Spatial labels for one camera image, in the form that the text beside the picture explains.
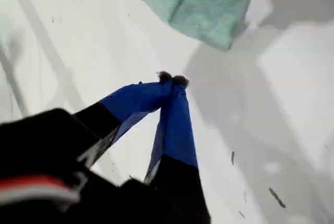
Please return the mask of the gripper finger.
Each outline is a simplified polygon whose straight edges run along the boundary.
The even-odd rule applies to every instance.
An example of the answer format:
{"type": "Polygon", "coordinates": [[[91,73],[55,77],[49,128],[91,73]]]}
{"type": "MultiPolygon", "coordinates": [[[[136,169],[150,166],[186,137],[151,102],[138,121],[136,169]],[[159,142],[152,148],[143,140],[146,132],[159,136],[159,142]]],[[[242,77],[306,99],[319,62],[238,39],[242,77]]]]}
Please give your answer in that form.
{"type": "Polygon", "coordinates": [[[158,72],[159,81],[124,86],[74,116],[98,138],[78,160],[90,168],[130,128],[159,109],[172,89],[172,76],[158,72]]]}
{"type": "Polygon", "coordinates": [[[145,183],[168,201],[169,223],[210,223],[201,186],[189,105],[188,79],[174,76],[160,109],[145,183]]]}

